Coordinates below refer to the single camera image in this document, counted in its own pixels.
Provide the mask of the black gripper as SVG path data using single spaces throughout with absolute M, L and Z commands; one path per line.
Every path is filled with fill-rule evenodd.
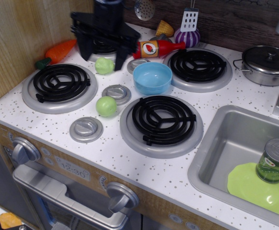
M 96 27 L 106 27 L 113 30 L 124 22 L 124 1 L 123 0 L 95 0 L 93 2 L 93 13 L 71 12 L 72 25 L 74 22 L 82 22 Z M 95 52 L 95 32 L 84 34 L 75 33 L 81 57 L 87 61 Z M 116 61 L 114 71 L 121 70 L 125 60 L 134 52 L 133 45 L 116 45 Z

